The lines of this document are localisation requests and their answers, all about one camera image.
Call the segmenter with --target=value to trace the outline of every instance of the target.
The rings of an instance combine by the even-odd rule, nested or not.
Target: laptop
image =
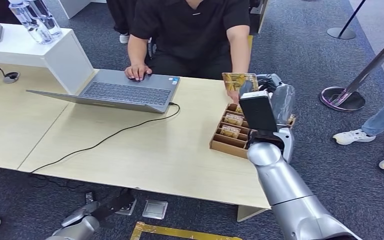
[[[100,69],[76,95],[27,90],[77,104],[104,106],[163,114],[178,86],[180,77],[146,75],[142,81],[128,79],[123,71]]]

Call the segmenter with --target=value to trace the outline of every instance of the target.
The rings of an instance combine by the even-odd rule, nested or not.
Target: cardboard tray
[[[247,121],[244,119],[241,126],[224,122],[226,114],[234,114],[234,115],[244,117],[242,113],[235,111],[237,106],[238,106],[237,104],[231,103],[226,107],[226,110],[224,111],[223,116],[221,117],[221,120],[218,123],[217,128],[215,129],[214,135],[211,138],[211,141],[209,143],[209,148],[246,159],[247,151],[248,151],[247,149],[248,133],[251,131],[251,129],[249,129]],[[295,124],[295,120],[296,120],[296,117],[294,115],[291,115],[289,119],[290,122],[287,126],[289,128],[292,128],[293,125]],[[223,125],[240,129],[240,133],[237,139],[233,137],[221,135],[220,131],[222,130]]]

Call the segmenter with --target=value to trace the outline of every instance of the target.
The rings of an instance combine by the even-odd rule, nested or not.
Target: robotic arm
[[[343,240],[349,236],[362,240],[323,207],[289,165],[294,136],[285,121],[291,115],[293,87],[283,84],[276,74],[257,77],[260,91],[241,94],[239,101],[249,127],[253,129],[247,155],[257,170],[284,239]],[[271,99],[268,92],[274,92]],[[99,206],[97,202],[85,205],[67,217],[62,228],[47,240],[89,240],[100,228],[100,221],[127,206],[132,197],[121,194],[105,206]]]
[[[294,136],[284,123],[291,115],[294,88],[283,84],[276,74],[259,75],[258,78],[260,86],[264,82],[268,92],[275,92],[271,98],[264,92],[259,95],[243,94],[239,101],[249,127],[254,130],[247,157],[257,170],[259,182],[284,239],[333,240],[349,236],[362,240],[323,207],[297,171],[289,165]],[[265,121],[261,121],[261,113],[265,114]],[[283,144],[273,144],[273,137]]]

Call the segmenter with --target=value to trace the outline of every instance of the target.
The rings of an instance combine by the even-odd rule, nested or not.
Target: laptop keyboard
[[[168,89],[93,82],[83,96],[109,101],[164,105],[170,92]]]

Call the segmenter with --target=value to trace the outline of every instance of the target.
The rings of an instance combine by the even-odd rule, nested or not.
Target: plastic bottle
[[[287,125],[295,104],[295,88],[282,83],[271,96],[271,109],[277,124]]]
[[[28,2],[23,2],[23,0],[9,0],[9,2],[9,9],[36,42],[40,44],[52,43],[52,35],[43,22],[30,14],[27,8],[29,6]]]
[[[58,38],[63,34],[60,26],[52,16],[48,7],[45,5],[43,0],[25,0],[28,3],[28,10],[33,17],[40,18],[42,23],[46,26],[50,34],[54,38]]]

